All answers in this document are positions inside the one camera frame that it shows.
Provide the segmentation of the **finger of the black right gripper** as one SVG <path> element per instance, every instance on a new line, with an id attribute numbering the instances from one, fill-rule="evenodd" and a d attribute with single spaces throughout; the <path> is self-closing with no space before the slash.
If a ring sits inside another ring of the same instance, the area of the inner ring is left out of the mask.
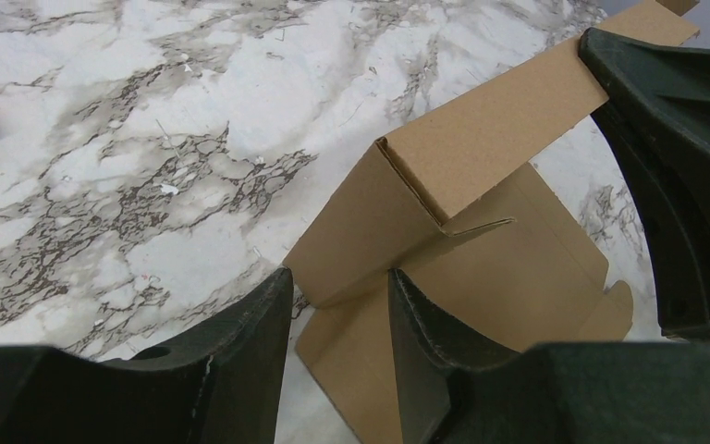
<path id="1" fill-rule="evenodd" d="M 710 49 L 591 28 L 578 55 L 607 94 L 592 117 L 643 225 L 662 334 L 710 340 Z"/>

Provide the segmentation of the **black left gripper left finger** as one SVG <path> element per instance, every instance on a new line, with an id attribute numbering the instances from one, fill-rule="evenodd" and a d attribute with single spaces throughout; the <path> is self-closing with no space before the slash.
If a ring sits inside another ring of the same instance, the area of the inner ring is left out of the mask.
<path id="1" fill-rule="evenodd" d="M 128 360 L 0 346 L 0 443 L 271 443 L 293 305 L 279 268 Z"/>

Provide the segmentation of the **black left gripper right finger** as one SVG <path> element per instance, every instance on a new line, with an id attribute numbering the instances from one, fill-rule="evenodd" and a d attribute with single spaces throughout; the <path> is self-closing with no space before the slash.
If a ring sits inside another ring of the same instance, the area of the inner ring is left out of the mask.
<path id="1" fill-rule="evenodd" d="M 710 342 L 513 351 L 388 273 L 407 443 L 710 443 Z"/>

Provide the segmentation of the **brown cardboard box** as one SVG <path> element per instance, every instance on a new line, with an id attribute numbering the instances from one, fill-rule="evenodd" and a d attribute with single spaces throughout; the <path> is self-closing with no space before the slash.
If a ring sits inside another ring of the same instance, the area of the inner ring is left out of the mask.
<path id="1" fill-rule="evenodd" d="M 387 272 L 516 351 L 624 339 L 629 286 L 532 166 L 606 94 L 571 37 L 377 139 L 285 259 L 296 350 L 363 443 L 399 443 Z"/>

